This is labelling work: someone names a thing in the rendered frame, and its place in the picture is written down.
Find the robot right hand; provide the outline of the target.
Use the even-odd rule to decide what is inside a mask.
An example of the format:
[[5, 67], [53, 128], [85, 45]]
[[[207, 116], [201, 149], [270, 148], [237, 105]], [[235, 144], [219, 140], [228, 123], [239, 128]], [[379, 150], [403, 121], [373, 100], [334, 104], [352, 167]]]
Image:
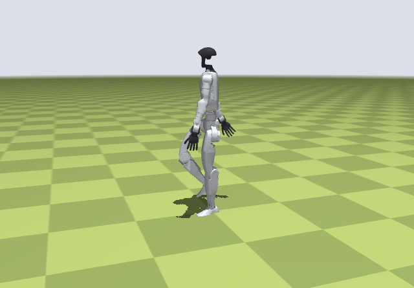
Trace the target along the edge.
[[[218, 119], [218, 118], [217, 118]], [[234, 130], [234, 128], [228, 123], [228, 122], [226, 122], [226, 119], [225, 119], [225, 117], [224, 117], [224, 120], [221, 122], [219, 119], [218, 119], [218, 121], [220, 122], [220, 124], [221, 124], [221, 127], [222, 127], [222, 133], [223, 133], [223, 135], [224, 135], [224, 130], [225, 130], [225, 132], [226, 132], [226, 134], [228, 135], [228, 133], [232, 136], [232, 134], [229, 132], [229, 130], [234, 134], [234, 132], [233, 131], [235, 131]], [[231, 127], [231, 129], [233, 130], [231, 130], [230, 129], [230, 127]], [[229, 130], [228, 130], [229, 129]], [[227, 130], [227, 131], [226, 131]], [[228, 133], [227, 133], [228, 132]], [[228, 137], [230, 137], [229, 135], [228, 135]]]

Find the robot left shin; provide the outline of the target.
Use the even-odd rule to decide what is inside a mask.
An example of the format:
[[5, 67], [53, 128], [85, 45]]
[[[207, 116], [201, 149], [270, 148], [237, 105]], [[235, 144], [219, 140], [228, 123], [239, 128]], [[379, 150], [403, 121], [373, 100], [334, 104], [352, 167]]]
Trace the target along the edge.
[[[211, 174], [210, 174], [210, 178], [208, 177], [208, 174], [205, 172], [204, 175], [204, 182], [205, 182], [205, 190], [206, 190], [206, 195], [207, 195], [207, 202], [208, 202], [208, 208], [214, 209], [214, 205], [215, 205], [215, 195], [217, 192], [217, 187], [218, 187], [218, 175], [219, 175], [219, 171], [217, 169], [213, 169]], [[210, 207], [209, 207], [210, 204]], [[212, 208], [211, 208], [212, 206]]]

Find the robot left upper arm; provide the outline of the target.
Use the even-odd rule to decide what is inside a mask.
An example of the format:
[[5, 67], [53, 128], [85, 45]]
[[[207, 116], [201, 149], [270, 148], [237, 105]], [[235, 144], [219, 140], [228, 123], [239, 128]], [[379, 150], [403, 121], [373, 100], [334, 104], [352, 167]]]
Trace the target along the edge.
[[[213, 76], [211, 74], [205, 74], [202, 76], [202, 89], [201, 89], [201, 95], [202, 100], [206, 102], [206, 107], [208, 106], [209, 97], [210, 97], [210, 89], [213, 83]], [[197, 107], [198, 107], [197, 102]]]

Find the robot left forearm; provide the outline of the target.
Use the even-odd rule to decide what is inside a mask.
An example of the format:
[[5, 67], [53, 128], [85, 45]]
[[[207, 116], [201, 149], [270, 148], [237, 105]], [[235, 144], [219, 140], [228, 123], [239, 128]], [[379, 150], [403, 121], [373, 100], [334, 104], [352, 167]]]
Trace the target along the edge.
[[198, 109], [196, 110], [195, 120], [193, 121], [193, 132], [199, 132], [199, 126], [201, 124], [201, 120], [206, 112], [206, 102], [204, 100], [200, 100], [198, 103]]

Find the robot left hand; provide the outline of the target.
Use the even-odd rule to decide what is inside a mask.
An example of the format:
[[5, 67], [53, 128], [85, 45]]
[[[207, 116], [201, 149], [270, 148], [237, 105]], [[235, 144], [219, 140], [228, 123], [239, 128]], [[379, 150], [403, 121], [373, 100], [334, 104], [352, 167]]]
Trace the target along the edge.
[[[200, 127], [199, 127], [199, 131], [200, 131]], [[192, 133], [192, 134], [190, 135], [190, 137], [189, 137], [189, 138], [187, 138], [187, 139], [186, 139], [186, 141], [184, 142], [184, 144], [186, 144], [186, 143], [187, 143], [187, 141], [189, 140], [187, 150], [188, 150], [188, 148], [189, 148], [189, 146], [190, 146], [190, 143], [191, 143], [191, 146], [190, 146], [190, 151], [191, 151], [192, 145], [193, 145], [193, 151], [194, 151], [194, 149], [195, 149], [195, 144], [196, 144], [196, 150], [197, 150], [197, 148], [198, 148], [199, 138], [198, 138], [198, 136], [197, 136], [197, 135], [199, 134], [199, 132], [198, 132], [198, 133], [193, 132], [193, 126], [192, 126], [191, 133]]]

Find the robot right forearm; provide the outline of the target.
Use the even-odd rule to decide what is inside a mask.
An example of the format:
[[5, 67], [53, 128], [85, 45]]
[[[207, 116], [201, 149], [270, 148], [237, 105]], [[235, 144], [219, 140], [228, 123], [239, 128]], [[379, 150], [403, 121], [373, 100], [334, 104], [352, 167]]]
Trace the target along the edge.
[[222, 122], [224, 120], [224, 117], [223, 117], [223, 114], [221, 112], [220, 103], [219, 103], [218, 109], [214, 109], [213, 111], [216, 113], [217, 118]]

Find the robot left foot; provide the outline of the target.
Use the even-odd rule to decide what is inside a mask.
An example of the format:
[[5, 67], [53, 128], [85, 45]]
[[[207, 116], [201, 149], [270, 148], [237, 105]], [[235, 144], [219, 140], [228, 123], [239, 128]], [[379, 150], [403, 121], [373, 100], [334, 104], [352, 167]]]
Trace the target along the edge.
[[[212, 208], [212, 206], [211, 206]], [[214, 213], [218, 213], [219, 209], [217, 206], [214, 206], [214, 209], [209, 209], [208, 207], [205, 208], [202, 212], [198, 213], [197, 216], [202, 217], [202, 216], [208, 216], [210, 214], [214, 214]]]

